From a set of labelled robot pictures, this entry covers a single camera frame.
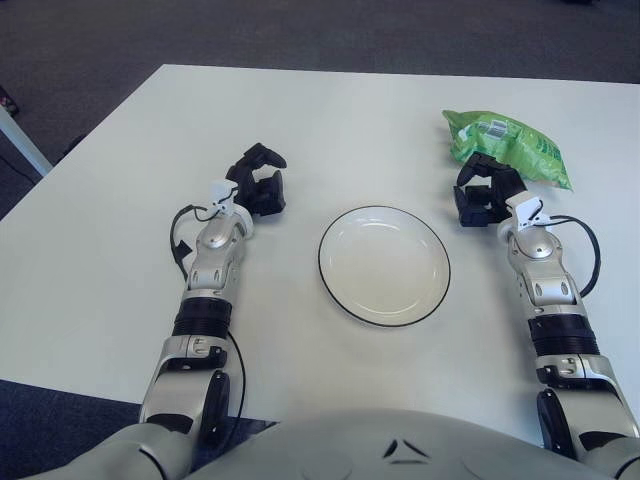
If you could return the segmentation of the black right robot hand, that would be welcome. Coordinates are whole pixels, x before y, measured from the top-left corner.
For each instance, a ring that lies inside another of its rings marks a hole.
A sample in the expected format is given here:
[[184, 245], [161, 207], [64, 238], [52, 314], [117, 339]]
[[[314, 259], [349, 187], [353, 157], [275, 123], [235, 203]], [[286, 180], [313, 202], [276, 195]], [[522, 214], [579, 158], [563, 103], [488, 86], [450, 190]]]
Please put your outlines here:
[[520, 174], [494, 157], [474, 152], [453, 186], [462, 227], [486, 227], [510, 218], [506, 201], [526, 191]]

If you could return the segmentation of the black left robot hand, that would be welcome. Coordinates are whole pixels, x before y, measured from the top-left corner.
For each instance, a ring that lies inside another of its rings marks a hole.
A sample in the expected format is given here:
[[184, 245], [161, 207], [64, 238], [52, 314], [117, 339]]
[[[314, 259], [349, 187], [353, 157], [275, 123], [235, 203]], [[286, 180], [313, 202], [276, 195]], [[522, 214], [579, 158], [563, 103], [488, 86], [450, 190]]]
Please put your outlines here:
[[[254, 172], [265, 165], [274, 167], [274, 173], [256, 180]], [[252, 215], [281, 213], [286, 206], [281, 170], [286, 167], [286, 160], [277, 152], [261, 143], [254, 144], [227, 171], [226, 179], [237, 184], [234, 202]]]

